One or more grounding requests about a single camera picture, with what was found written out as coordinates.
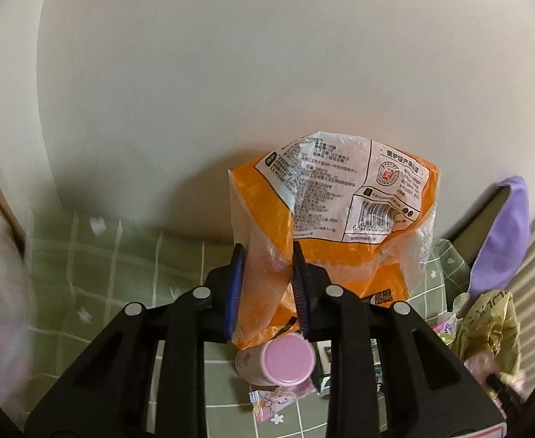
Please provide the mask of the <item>green checked tablecloth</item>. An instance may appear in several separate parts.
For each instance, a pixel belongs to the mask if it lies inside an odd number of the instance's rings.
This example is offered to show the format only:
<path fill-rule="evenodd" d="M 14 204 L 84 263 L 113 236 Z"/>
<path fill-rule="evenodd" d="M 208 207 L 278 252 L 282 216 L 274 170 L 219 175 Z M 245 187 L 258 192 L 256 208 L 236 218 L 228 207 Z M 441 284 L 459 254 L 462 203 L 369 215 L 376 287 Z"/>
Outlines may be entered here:
<path fill-rule="evenodd" d="M 35 292 L 34 361 L 21 418 L 46 395 L 125 304 L 169 304 L 229 262 L 229 243 L 180 239 L 121 219 L 49 212 L 28 217 L 26 260 Z M 211 437 L 323 437 L 328 402 L 314 393 L 257 422 L 235 348 L 205 347 Z"/>

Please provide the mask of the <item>orange plastic bread bag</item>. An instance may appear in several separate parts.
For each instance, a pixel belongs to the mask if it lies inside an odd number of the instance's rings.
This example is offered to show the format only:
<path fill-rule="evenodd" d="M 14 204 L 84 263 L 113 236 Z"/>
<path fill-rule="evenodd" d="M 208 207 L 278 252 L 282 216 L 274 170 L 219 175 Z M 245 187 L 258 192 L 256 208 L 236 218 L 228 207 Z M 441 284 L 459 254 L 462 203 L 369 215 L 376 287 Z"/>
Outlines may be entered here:
<path fill-rule="evenodd" d="M 369 138 L 318 131 L 229 174 L 234 240 L 245 247 L 238 349 L 296 330 L 292 257 L 381 306 L 422 282 L 440 172 Z"/>

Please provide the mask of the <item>pink cartoon wrapper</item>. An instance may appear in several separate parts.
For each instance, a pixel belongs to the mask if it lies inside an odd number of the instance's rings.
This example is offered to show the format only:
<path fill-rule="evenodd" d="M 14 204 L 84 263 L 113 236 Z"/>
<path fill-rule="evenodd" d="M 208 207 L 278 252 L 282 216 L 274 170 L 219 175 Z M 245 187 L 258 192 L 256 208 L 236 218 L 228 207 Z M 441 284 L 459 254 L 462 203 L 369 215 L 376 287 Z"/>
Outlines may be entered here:
<path fill-rule="evenodd" d="M 315 392 L 316 388 L 312 381 L 306 379 L 301 384 L 291 387 L 280 385 L 275 389 L 252 389 L 248 393 L 248 398 L 256 422 L 273 421 L 279 424 L 283 421 L 281 414 L 283 409 Z"/>

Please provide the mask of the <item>pink lidded cup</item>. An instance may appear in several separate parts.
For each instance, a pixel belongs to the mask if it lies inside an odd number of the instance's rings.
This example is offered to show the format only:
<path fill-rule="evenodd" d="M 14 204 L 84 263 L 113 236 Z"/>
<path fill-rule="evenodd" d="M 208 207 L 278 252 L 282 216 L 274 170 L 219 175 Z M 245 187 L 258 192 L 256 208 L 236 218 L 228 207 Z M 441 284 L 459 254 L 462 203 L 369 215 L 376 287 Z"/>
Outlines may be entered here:
<path fill-rule="evenodd" d="M 292 387 L 305 382 L 316 363 L 312 345 L 300 334 L 279 336 L 259 346 L 238 351 L 238 375 L 251 385 Z"/>

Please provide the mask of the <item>pink floral bedsheet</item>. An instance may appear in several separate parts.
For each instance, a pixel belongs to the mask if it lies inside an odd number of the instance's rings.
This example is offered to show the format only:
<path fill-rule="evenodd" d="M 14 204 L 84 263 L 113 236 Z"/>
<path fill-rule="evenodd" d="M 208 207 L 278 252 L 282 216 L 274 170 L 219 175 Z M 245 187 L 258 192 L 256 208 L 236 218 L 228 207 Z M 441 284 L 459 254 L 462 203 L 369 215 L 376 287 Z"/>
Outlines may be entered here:
<path fill-rule="evenodd" d="M 30 301 L 25 262 L 0 210 L 0 406 L 16 422 L 32 367 Z"/>

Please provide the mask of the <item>cardboard box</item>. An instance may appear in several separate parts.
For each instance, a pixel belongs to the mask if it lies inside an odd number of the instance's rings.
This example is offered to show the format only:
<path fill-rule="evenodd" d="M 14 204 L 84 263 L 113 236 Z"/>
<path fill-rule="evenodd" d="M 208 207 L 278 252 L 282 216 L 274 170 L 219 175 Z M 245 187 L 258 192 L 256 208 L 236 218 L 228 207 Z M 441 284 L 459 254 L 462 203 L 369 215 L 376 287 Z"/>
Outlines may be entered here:
<path fill-rule="evenodd" d="M 477 201 L 470 216 L 452 232 L 451 244 L 467 264 L 476 259 L 509 192 L 508 186 L 493 186 Z"/>

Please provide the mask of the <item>yellow trash bag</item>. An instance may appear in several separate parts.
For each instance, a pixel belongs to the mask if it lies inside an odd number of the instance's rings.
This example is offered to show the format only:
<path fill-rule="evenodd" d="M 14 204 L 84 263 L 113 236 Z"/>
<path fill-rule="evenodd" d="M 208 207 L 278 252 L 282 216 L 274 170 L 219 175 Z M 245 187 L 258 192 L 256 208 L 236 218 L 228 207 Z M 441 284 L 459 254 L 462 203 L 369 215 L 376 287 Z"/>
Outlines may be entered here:
<path fill-rule="evenodd" d="M 492 290 L 480 295 L 459 323 L 451 351 L 462 362 L 489 351 L 499 371 L 515 378 L 521 368 L 521 351 L 513 294 Z"/>

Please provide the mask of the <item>purple cloth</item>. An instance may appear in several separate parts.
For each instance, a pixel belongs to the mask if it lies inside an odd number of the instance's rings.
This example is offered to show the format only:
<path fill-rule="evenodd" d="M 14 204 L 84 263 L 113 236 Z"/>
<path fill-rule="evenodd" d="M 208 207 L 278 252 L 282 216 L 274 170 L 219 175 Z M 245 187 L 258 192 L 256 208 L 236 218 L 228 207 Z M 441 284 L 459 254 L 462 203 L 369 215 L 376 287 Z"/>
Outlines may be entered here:
<path fill-rule="evenodd" d="M 469 294 L 473 299 L 489 291 L 506 290 L 529 246 L 531 231 L 526 182 L 520 176 L 512 176 L 499 186 L 509 192 L 472 264 Z"/>

